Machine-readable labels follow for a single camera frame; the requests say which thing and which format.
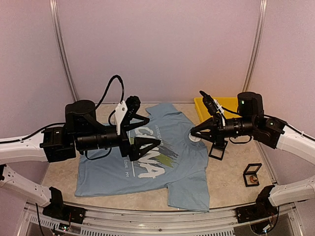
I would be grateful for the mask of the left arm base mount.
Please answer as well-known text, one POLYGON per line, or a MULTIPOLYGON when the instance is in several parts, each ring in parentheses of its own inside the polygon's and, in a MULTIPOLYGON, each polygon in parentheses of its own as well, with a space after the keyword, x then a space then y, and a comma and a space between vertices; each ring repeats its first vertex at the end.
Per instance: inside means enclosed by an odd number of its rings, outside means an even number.
POLYGON ((62 208, 46 206, 43 215, 69 223, 83 224, 86 209, 82 207, 64 205, 62 208))

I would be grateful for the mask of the light blue printed t-shirt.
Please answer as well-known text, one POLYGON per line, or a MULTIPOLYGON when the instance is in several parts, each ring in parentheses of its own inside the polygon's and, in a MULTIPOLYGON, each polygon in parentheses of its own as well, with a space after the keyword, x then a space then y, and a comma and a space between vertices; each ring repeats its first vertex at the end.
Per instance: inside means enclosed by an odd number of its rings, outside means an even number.
POLYGON ((207 212, 207 148, 189 139, 193 123, 171 103, 146 109, 149 123, 129 132, 130 140, 153 138, 159 146, 137 161, 121 157, 118 147, 111 152, 91 150, 80 157, 76 197, 130 194, 167 188, 168 205, 207 212))

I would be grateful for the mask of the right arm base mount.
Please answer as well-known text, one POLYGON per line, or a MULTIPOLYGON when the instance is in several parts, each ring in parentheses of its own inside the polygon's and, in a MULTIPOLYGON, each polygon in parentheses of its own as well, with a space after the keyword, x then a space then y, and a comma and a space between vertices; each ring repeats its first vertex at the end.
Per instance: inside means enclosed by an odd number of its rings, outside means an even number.
POLYGON ((270 217, 272 215, 276 215, 278 213, 277 207, 260 207, 256 204, 237 207, 235 209, 237 221, 239 224, 245 222, 251 222, 260 220, 263 218, 270 217))

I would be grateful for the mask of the black brooch display box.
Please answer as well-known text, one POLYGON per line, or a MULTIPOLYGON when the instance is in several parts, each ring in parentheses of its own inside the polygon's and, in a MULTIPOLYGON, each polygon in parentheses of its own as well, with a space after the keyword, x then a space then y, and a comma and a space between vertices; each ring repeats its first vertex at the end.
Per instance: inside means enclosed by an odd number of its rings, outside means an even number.
POLYGON ((213 143, 208 156, 210 158, 222 161, 227 144, 228 141, 224 141, 224 144, 222 146, 218 146, 216 143, 213 143))

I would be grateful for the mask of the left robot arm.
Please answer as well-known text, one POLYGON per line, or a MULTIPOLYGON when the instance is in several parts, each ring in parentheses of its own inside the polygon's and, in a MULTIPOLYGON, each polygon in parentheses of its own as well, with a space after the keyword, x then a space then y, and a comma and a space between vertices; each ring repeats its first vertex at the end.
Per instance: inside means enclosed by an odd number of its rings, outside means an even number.
POLYGON ((87 155, 90 150, 118 147, 122 157, 136 161, 157 147, 160 140, 136 137, 131 141, 127 133, 149 123, 138 114, 137 96, 121 97, 110 118, 114 123, 103 125, 96 119, 99 103, 78 100, 65 107, 65 122, 52 123, 39 130, 16 138, 0 141, 0 185, 27 197, 28 201, 43 208, 43 213, 57 219, 75 215, 83 218, 85 210, 63 202, 60 190, 38 185, 15 173, 10 163, 24 161, 61 162, 76 155, 87 155))

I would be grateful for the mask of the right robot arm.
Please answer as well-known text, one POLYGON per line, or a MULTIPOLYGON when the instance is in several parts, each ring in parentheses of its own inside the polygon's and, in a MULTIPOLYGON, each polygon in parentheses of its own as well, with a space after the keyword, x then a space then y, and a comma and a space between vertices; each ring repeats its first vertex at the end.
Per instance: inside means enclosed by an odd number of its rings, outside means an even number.
MULTIPOLYGON (((226 108, 204 91, 200 94, 210 118, 190 130, 190 140, 204 139, 212 143, 211 149, 224 152, 231 138, 249 136, 270 148, 287 151, 312 164, 315 162, 315 139, 282 119, 266 115, 260 94, 247 91, 237 95, 238 118, 226 118, 226 108)), ((237 219, 244 223, 269 217, 279 213, 281 205, 314 197, 314 177, 287 185, 268 185, 254 204, 236 208, 237 219)))

